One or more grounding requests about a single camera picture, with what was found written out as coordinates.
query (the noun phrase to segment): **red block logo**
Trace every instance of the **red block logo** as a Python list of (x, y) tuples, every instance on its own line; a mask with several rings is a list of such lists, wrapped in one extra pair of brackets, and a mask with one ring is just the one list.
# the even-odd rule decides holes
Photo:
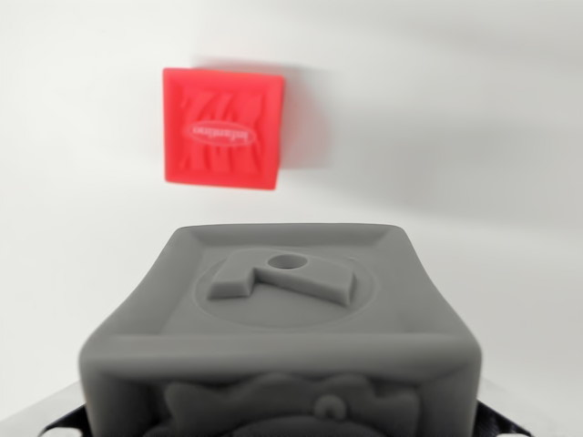
[(164, 70), (166, 180), (275, 188), (283, 78)]

